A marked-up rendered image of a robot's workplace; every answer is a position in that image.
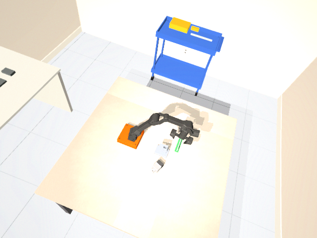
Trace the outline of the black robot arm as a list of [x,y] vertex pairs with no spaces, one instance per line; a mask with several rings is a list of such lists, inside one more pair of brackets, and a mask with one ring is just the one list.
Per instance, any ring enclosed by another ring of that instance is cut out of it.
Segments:
[[[159,117],[162,116],[163,119],[159,120]],[[193,137],[199,137],[200,130],[193,129],[193,123],[189,120],[181,120],[178,118],[175,118],[173,116],[170,116],[169,114],[162,114],[162,113],[154,113],[150,116],[150,118],[142,123],[139,126],[134,126],[130,128],[129,134],[128,134],[128,140],[135,142],[137,137],[139,137],[143,130],[148,128],[149,126],[153,125],[159,125],[164,122],[169,122],[174,125],[179,126],[179,129],[182,135],[186,136],[188,133],[190,136]]]

